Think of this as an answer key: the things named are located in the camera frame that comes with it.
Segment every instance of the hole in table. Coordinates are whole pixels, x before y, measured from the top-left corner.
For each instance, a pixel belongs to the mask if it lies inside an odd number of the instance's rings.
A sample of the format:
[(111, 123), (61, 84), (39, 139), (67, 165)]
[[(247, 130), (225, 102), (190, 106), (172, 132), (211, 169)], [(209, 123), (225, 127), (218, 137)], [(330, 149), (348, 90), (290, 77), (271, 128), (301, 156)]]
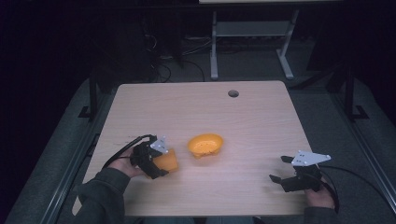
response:
[(234, 91), (234, 90), (228, 91), (228, 95), (233, 97), (233, 98), (238, 97), (239, 91)]

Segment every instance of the wooden table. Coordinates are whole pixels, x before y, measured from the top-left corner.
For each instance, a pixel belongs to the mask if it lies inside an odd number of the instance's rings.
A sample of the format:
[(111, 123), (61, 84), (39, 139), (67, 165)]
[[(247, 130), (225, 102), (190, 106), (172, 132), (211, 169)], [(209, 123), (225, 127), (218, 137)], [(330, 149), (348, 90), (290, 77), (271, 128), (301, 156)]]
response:
[[(234, 90), (239, 96), (230, 97)], [(280, 156), (310, 146), (280, 81), (131, 84), (119, 87), (84, 183), (108, 158), (144, 134), (166, 135), (179, 171), (133, 178), (124, 193), (127, 216), (265, 216), (301, 214), (300, 192), (285, 193), (268, 175), (294, 176)], [(219, 155), (196, 160), (187, 144), (217, 133)], [(73, 212), (80, 208), (77, 200)]]

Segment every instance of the black strap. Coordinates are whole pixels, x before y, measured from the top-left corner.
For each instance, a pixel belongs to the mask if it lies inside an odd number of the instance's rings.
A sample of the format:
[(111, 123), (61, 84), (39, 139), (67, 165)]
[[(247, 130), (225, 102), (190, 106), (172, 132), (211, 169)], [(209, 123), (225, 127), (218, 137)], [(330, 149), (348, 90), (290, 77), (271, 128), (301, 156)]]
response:
[(102, 169), (107, 168), (107, 166), (108, 166), (111, 162), (113, 162), (113, 161), (119, 159), (119, 158), (120, 158), (120, 155), (121, 155), (124, 151), (128, 150), (128, 148), (130, 148), (130, 147), (132, 147), (133, 145), (135, 145), (136, 143), (142, 141), (142, 139), (143, 139), (143, 138), (146, 138), (146, 137), (152, 138), (152, 137), (155, 137), (155, 136), (154, 136), (154, 135), (151, 135), (151, 134), (146, 134), (146, 135), (137, 137), (134, 141), (128, 143), (128, 145), (126, 145), (125, 147), (123, 147), (120, 151), (118, 151), (118, 152), (117, 152), (116, 154), (114, 154), (110, 159), (108, 159), (108, 161), (105, 163), (105, 165), (103, 166)]

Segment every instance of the hand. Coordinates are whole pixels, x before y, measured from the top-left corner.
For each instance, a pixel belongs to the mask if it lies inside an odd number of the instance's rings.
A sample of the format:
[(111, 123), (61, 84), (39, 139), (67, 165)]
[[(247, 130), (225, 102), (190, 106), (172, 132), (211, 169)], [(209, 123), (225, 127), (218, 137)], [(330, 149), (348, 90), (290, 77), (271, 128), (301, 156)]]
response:
[(107, 167), (120, 170), (121, 172), (125, 173), (131, 178), (137, 175), (144, 175), (145, 173), (141, 169), (136, 168), (130, 162), (129, 157), (131, 157), (131, 155), (133, 154), (132, 153), (133, 150), (134, 150), (133, 147), (128, 148), (120, 155), (120, 157), (124, 157), (124, 158), (114, 160)]
[(306, 189), (304, 192), (308, 206), (334, 209), (335, 205), (332, 195), (323, 185), (320, 186), (318, 192), (314, 192), (312, 189)]

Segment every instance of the orange object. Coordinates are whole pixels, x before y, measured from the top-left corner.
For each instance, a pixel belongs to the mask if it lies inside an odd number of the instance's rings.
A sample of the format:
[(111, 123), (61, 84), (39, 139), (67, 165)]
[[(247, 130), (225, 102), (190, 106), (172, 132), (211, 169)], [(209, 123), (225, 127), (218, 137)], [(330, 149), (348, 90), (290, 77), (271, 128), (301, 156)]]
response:
[(195, 159), (207, 155), (217, 155), (222, 146), (223, 139), (215, 133), (204, 133), (193, 137), (189, 144), (189, 150)]
[(174, 149), (169, 149), (168, 153), (156, 157), (152, 161), (158, 168), (164, 169), (169, 173), (178, 170), (178, 163)]

